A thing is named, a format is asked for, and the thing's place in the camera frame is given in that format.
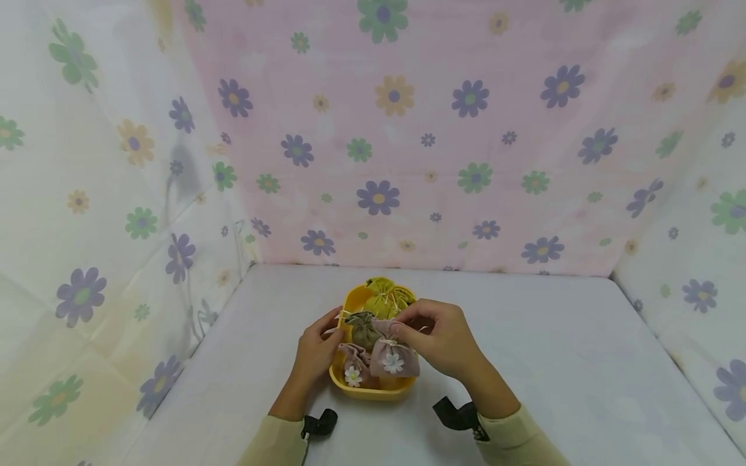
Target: sleeve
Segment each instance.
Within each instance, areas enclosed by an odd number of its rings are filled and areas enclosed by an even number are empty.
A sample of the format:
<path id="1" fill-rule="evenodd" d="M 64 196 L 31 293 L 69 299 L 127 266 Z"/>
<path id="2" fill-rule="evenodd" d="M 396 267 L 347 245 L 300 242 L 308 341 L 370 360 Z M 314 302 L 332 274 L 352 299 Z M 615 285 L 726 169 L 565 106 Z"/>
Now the sleeve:
<path id="1" fill-rule="evenodd" d="M 504 419 L 478 417 L 489 440 L 477 441 L 477 446 L 488 465 L 571 466 L 524 406 Z"/>
<path id="2" fill-rule="evenodd" d="M 308 448 L 303 425 L 266 416 L 236 466 L 301 466 Z"/>

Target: pink pouch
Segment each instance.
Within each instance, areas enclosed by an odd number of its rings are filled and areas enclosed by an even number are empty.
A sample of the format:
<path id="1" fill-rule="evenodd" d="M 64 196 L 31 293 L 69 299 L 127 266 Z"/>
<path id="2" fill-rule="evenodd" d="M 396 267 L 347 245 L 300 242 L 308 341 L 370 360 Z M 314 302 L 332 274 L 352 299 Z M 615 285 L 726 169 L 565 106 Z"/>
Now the pink pouch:
<path id="1" fill-rule="evenodd" d="M 383 334 L 383 338 L 376 341 L 373 347 L 371 375 L 373 377 L 418 377 L 417 353 L 392 337 L 390 330 L 393 322 L 373 321 L 373 327 Z"/>

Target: green flower print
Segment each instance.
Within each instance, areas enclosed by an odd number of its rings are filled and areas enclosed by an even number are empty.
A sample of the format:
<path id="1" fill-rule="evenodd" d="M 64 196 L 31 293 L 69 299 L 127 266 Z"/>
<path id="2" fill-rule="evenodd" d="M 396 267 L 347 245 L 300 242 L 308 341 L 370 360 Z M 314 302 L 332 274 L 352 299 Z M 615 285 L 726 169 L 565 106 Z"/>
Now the green flower print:
<path id="1" fill-rule="evenodd" d="M 303 34 L 302 32 L 296 32 L 293 34 L 290 38 L 290 42 L 292 42 L 292 47 L 298 51 L 299 54 L 304 54 L 309 48 L 311 48 L 311 46 L 308 45 L 308 37 L 306 37 L 306 34 Z"/>
<path id="2" fill-rule="evenodd" d="M 679 18 L 676 24 L 676 34 L 685 36 L 697 28 L 699 21 L 702 20 L 699 10 L 689 11 L 686 15 Z"/>
<path id="3" fill-rule="evenodd" d="M 720 195 L 722 202 L 710 206 L 712 213 L 717 214 L 712 219 L 716 227 L 725 225 L 725 233 L 735 235 L 739 229 L 746 231 L 746 189 L 742 189 L 733 197 L 729 192 Z"/>
<path id="4" fill-rule="evenodd" d="M 232 188 L 233 182 L 238 180 L 238 177 L 233 174 L 233 167 L 225 165 L 223 162 L 215 164 L 213 173 L 215 174 L 215 182 L 218 183 L 218 191 L 220 192 L 223 192 L 225 188 Z"/>
<path id="5" fill-rule="evenodd" d="M 86 90 L 93 93 L 91 86 L 98 87 L 98 79 L 93 70 L 98 68 L 93 57 L 85 53 L 85 44 L 78 33 L 70 33 L 67 26 L 58 19 L 52 26 L 52 33 L 60 44 L 49 44 L 49 54 L 55 61 L 65 63 L 62 67 L 62 77 L 70 84 L 83 82 Z"/>
<path id="6" fill-rule="evenodd" d="M 575 11 L 582 10 L 586 3 L 590 3 L 591 0 L 559 0 L 559 2 L 565 4 L 565 13 L 568 13 L 573 8 Z"/>
<path id="7" fill-rule="evenodd" d="M 661 159 L 665 159 L 666 157 L 670 156 L 674 152 L 676 146 L 679 145 L 679 141 L 681 140 L 681 136 L 683 135 L 683 131 L 675 131 L 669 134 L 667 137 L 661 140 L 655 153 L 658 154 L 659 158 Z"/>
<path id="8" fill-rule="evenodd" d="M 599 193 L 598 191 L 594 191 L 588 195 L 588 202 L 590 202 L 591 204 L 595 204 L 599 202 L 603 196 L 604 195 Z"/>
<path id="9" fill-rule="evenodd" d="M 257 178 L 259 189 L 267 194 L 273 194 L 280 190 L 280 181 L 270 174 L 261 174 Z"/>
<path id="10" fill-rule="evenodd" d="M 347 144 L 347 155 L 352 157 L 355 162 L 367 162 L 368 158 L 373 157 L 372 149 L 373 146 L 363 138 L 352 139 Z"/>
<path id="11" fill-rule="evenodd" d="M 143 210 L 142 207 L 137 207 L 134 213 L 127 214 L 128 224 L 125 225 L 125 231 L 130 233 L 132 239 L 147 239 L 151 233 L 155 233 L 157 227 L 155 222 L 158 221 L 158 217 L 153 215 L 150 209 Z"/>
<path id="12" fill-rule="evenodd" d="M 407 9 L 407 0 L 357 0 L 357 9 L 363 14 L 358 25 L 362 32 L 373 31 L 374 44 L 380 44 L 383 36 L 389 42 L 399 38 L 397 29 L 406 29 L 409 20 L 402 14 Z"/>
<path id="13" fill-rule="evenodd" d="M 194 26 L 194 30 L 197 32 L 204 32 L 204 25 L 207 24 L 207 20 L 202 14 L 202 5 L 194 0 L 186 0 L 184 2 L 184 11 L 186 11 L 186 17 L 189 18 L 189 23 Z"/>
<path id="14" fill-rule="evenodd" d="M 528 194 L 541 194 L 542 191 L 547 190 L 549 184 L 549 178 L 546 177 L 546 173 L 543 171 L 532 171 L 530 174 L 523 176 L 523 189 Z"/>
<path id="15" fill-rule="evenodd" d="M 16 128 L 16 120 L 6 120 L 0 116 L 0 146 L 12 151 L 17 145 L 23 145 L 21 138 L 25 135 Z"/>
<path id="16" fill-rule="evenodd" d="M 467 194 L 471 192 L 480 193 L 482 192 L 482 186 L 488 186 L 492 180 L 489 177 L 492 176 L 492 169 L 486 163 L 481 163 L 477 166 L 476 163 L 469 163 L 466 170 L 459 171 L 461 179 L 458 185 L 464 188 L 464 192 Z"/>
<path id="17" fill-rule="evenodd" d="M 149 315 L 150 306 L 147 304 L 140 304 L 137 309 L 135 309 L 135 319 L 137 319 L 138 322 L 144 321 Z"/>
<path id="18" fill-rule="evenodd" d="M 29 416 L 28 422 L 38 421 L 41 427 L 48 423 L 53 417 L 59 418 L 67 411 L 67 405 L 81 396 L 80 389 L 83 380 L 77 375 L 71 375 L 66 381 L 58 380 L 51 384 L 46 394 L 38 397 L 32 405 L 36 411 Z"/>

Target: yellow container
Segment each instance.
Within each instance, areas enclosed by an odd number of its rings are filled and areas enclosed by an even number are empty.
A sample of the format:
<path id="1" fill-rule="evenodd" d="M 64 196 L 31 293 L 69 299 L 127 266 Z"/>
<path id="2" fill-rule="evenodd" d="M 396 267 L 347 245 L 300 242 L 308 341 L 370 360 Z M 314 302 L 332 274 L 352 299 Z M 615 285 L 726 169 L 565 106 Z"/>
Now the yellow container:
<path id="1" fill-rule="evenodd" d="M 348 312 L 360 311 L 371 296 L 373 296 L 373 292 L 367 289 L 365 285 L 356 286 L 347 293 L 343 309 Z M 352 341 L 352 326 L 345 324 L 345 316 L 346 314 L 343 313 L 339 319 L 337 327 L 345 331 L 345 337 L 342 342 L 349 343 Z M 334 382 L 334 385 L 338 386 L 342 390 L 342 393 L 350 398 L 355 398 L 356 400 L 403 400 L 404 397 L 407 396 L 407 392 L 412 388 L 412 385 L 414 385 L 416 379 L 416 377 L 377 377 L 377 383 L 375 384 L 377 388 L 350 387 L 345 382 L 344 364 L 345 354 L 338 350 L 334 355 L 334 360 L 332 361 L 331 366 L 329 367 L 329 375 Z"/>

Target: white flower appliqué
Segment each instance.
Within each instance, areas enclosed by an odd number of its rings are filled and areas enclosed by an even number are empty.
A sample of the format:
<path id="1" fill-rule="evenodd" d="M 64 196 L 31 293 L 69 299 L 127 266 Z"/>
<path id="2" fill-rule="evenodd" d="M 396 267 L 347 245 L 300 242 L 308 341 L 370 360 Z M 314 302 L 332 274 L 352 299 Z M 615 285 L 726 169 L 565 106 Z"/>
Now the white flower appliqué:
<path id="1" fill-rule="evenodd" d="M 383 358 L 383 369 L 389 374 L 396 374 L 404 370 L 404 361 L 399 359 L 398 353 L 386 353 Z"/>

